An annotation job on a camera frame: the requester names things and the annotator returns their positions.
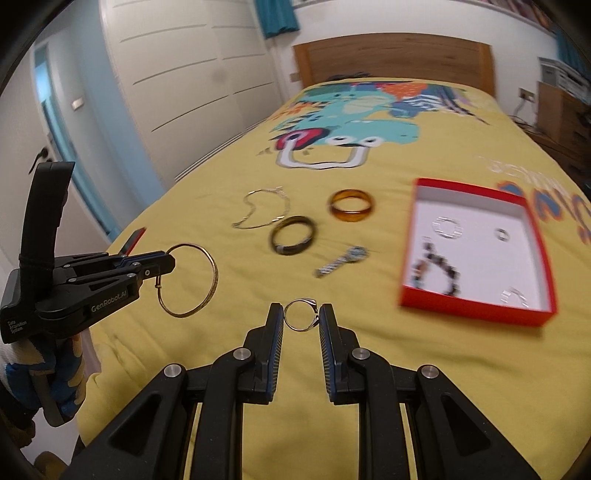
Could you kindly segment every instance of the beaded bracelet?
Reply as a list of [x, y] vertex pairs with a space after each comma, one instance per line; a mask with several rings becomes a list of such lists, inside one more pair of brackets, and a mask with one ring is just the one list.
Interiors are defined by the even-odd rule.
[[450, 279], [450, 288], [443, 294], [453, 297], [460, 293], [460, 287], [457, 284], [457, 279], [460, 276], [459, 272], [447, 263], [445, 257], [437, 255], [435, 252], [435, 245], [426, 238], [427, 242], [423, 245], [425, 249], [425, 258], [419, 260], [413, 267], [413, 286], [423, 290], [423, 276], [429, 269], [429, 263], [440, 267]]

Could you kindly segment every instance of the small ring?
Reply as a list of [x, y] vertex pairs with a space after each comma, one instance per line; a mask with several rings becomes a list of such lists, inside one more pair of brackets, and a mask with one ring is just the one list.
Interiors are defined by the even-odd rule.
[[[335, 204], [343, 199], [361, 199], [369, 203], [369, 206], [359, 211], [341, 210]], [[374, 211], [374, 199], [369, 193], [361, 190], [341, 190], [335, 193], [329, 200], [330, 213], [344, 222], [359, 222], [368, 217]]]
[[[454, 225], [453, 233], [451, 233], [451, 234], [445, 233], [441, 229], [441, 224], [443, 222], [453, 223], [453, 225]], [[463, 233], [462, 227], [460, 226], [460, 222], [458, 222], [457, 220], [454, 220], [453, 218], [448, 218], [448, 217], [438, 217], [437, 220], [434, 220], [433, 221], [433, 231], [436, 234], [441, 235], [443, 238], [460, 238]]]
[[156, 285], [155, 286], [156, 286], [156, 289], [158, 290], [158, 301], [160, 302], [160, 306], [170, 316], [175, 317], [175, 318], [178, 318], [178, 319], [184, 319], [186, 317], [190, 317], [191, 315], [197, 313], [199, 310], [201, 310], [202, 308], [204, 308], [204, 306], [207, 305], [209, 303], [209, 301], [212, 299], [213, 294], [215, 294], [216, 289], [217, 289], [217, 282], [219, 280], [219, 272], [217, 271], [217, 265], [216, 265], [216, 262], [213, 259], [213, 257], [209, 254], [209, 252], [207, 250], [205, 250], [200, 245], [196, 245], [196, 244], [177, 244], [177, 245], [173, 245], [172, 247], [170, 247], [166, 251], [166, 254], [168, 255], [170, 252], [172, 252], [173, 250], [176, 250], [177, 248], [180, 248], [180, 247], [192, 247], [192, 248], [196, 248], [197, 250], [201, 251], [202, 253], [205, 254], [205, 256], [207, 257], [207, 259], [211, 263], [212, 269], [213, 269], [213, 283], [212, 283], [212, 287], [209, 289], [209, 293], [207, 294], [207, 297], [205, 297], [205, 300], [203, 300], [193, 310], [189, 310], [188, 312], [185, 312], [185, 313], [174, 313], [174, 312], [171, 312], [166, 307], [166, 305], [164, 304], [164, 302], [162, 300], [162, 294], [161, 294], [161, 292], [162, 292], [161, 275], [156, 276]]
[[[308, 325], [306, 328], [302, 328], [302, 329], [296, 328], [296, 327], [290, 325], [290, 323], [287, 321], [287, 310], [289, 309], [290, 306], [292, 306], [294, 303], [297, 303], [299, 301], [305, 303], [306, 305], [309, 305], [310, 307], [312, 307], [312, 310], [314, 310], [314, 319], [312, 320], [312, 323], [310, 325]], [[312, 328], [314, 328], [316, 325], [318, 325], [318, 323], [320, 321], [320, 318], [318, 317], [318, 303], [316, 303], [316, 301], [314, 299], [306, 299], [306, 298], [296, 299], [294, 301], [289, 302], [283, 310], [283, 321], [290, 329], [292, 329], [295, 332], [307, 332], [308, 330], [312, 330]]]
[[519, 300], [521, 301], [521, 305], [523, 305], [526, 309], [530, 308], [527, 304], [527, 299], [525, 298], [525, 296], [519, 290], [513, 287], [509, 287], [508, 290], [503, 290], [503, 293], [501, 293], [501, 302], [508, 303], [511, 294], [517, 295], [519, 297]]
[[507, 230], [503, 230], [502, 228], [495, 229], [495, 237], [497, 237], [502, 242], [508, 242], [509, 238], [511, 238]]

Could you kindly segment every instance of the orange ring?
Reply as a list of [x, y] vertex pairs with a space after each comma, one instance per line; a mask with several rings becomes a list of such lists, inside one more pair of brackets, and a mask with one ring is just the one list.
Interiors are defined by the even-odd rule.
[[[350, 212], [348, 210], [341, 210], [335, 205], [336, 202], [343, 199], [361, 199], [369, 203], [369, 206], [363, 210]], [[359, 222], [368, 217], [374, 211], [374, 199], [369, 193], [361, 190], [341, 190], [335, 193], [329, 200], [329, 209], [339, 220], [344, 222]]]

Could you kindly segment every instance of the bracelet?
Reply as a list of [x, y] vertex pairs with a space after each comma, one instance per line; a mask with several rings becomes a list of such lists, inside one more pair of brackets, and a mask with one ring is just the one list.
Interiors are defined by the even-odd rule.
[[164, 301], [162, 300], [162, 294], [161, 294], [161, 292], [162, 292], [161, 275], [158, 275], [156, 277], [156, 285], [155, 286], [156, 286], [156, 289], [158, 290], [158, 301], [160, 302], [160, 306], [170, 316], [178, 318], [178, 319], [184, 319], [186, 317], [190, 317], [191, 315], [197, 313], [205, 305], [207, 305], [209, 303], [209, 301], [212, 299], [213, 294], [216, 292], [216, 289], [217, 289], [217, 281], [219, 279], [219, 272], [217, 271], [217, 265], [216, 265], [216, 262], [213, 259], [213, 257], [209, 254], [209, 252], [207, 250], [205, 250], [200, 245], [196, 245], [196, 244], [173, 245], [168, 250], [166, 250], [166, 254], [168, 255], [171, 251], [176, 250], [177, 248], [180, 248], [180, 247], [192, 247], [192, 248], [196, 248], [197, 250], [203, 252], [205, 254], [205, 256], [207, 257], [207, 259], [209, 260], [209, 262], [211, 263], [212, 269], [213, 269], [213, 283], [212, 283], [212, 287], [209, 289], [209, 293], [207, 294], [207, 297], [205, 297], [205, 300], [203, 300], [193, 310], [189, 310], [188, 312], [185, 312], [185, 313], [174, 313], [174, 312], [171, 312], [168, 308], [166, 308], [166, 305], [164, 304]]
[[[361, 199], [369, 203], [369, 206], [359, 211], [348, 211], [341, 210], [335, 203], [343, 199]], [[341, 190], [335, 193], [329, 200], [329, 209], [339, 220], [344, 222], [359, 222], [364, 218], [368, 217], [371, 212], [374, 211], [374, 199], [369, 193], [362, 192], [361, 190]]]
[[[300, 243], [295, 245], [279, 245], [275, 242], [275, 237], [277, 234], [283, 230], [288, 225], [293, 225], [295, 223], [303, 223], [310, 227], [310, 234], [308, 237], [304, 238]], [[275, 225], [275, 228], [271, 232], [271, 236], [269, 238], [269, 242], [271, 244], [271, 249], [280, 255], [295, 255], [302, 253], [306, 250], [310, 245], [314, 242], [316, 238], [316, 224], [309, 219], [308, 217], [304, 217], [301, 215], [293, 216], [286, 218], [285, 220], [279, 222]]]
[[419, 260], [413, 267], [413, 286], [423, 290], [423, 276], [429, 269], [430, 262], [440, 267], [450, 279], [449, 290], [445, 291], [443, 294], [449, 297], [454, 297], [460, 293], [460, 287], [457, 284], [457, 279], [460, 274], [455, 268], [447, 263], [445, 257], [435, 253], [435, 245], [430, 242], [430, 238], [427, 238], [426, 240], [428, 241], [424, 244], [424, 249], [427, 251], [427, 253], [425, 253], [425, 258]]

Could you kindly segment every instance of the bed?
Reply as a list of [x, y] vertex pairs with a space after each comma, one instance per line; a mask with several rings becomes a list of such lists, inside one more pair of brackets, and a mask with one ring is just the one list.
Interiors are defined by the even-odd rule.
[[[262, 325], [272, 302], [311, 297], [331, 303], [339, 324], [390, 363], [440, 367], [544, 480], [561, 478], [591, 435], [589, 202], [497, 106], [489, 46], [375, 34], [300, 45], [295, 55], [307, 88], [182, 179], [113, 243], [116, 252], [146, 226], [134, 254], [203, 245], [220, 280], [211, 303], [187, 319], [164, 313], [146, 283], [140, 300], [92, 327], [102, 372], [90, 378], [77, 416], [83, 441], [165, 365], [209, 364]], [[360, 71], [380, 77], [317, 85]], [[550, 322], [536, 329], [398, 307], [417, 177], [528, 199], [556, 282], [559, 311]], [[290, 215], [318, 226], [315, 243], [300, 255], [273, 252], [271, 227], [232, 228], [248, 211], [248, 192], [278, 186], [290, 197]], [[346, 223], [331, 216], [327, 199], [347, 188], [373, 195], [369, 218]], [[281, 199], [257, 195], [252, 225], [282, 209]], [[312, 275], [351, 245], [365, 246], [369, 258], [326, 278]], [[212, 274], [197, 253], [175, 256], [163, 296], [180, 312], [201, 301]], [[275, 400], [245, 406], [243, 434], [246, 480], [357, 478], [357, 409], [329, 403], [315, 331], [286, 331]]]

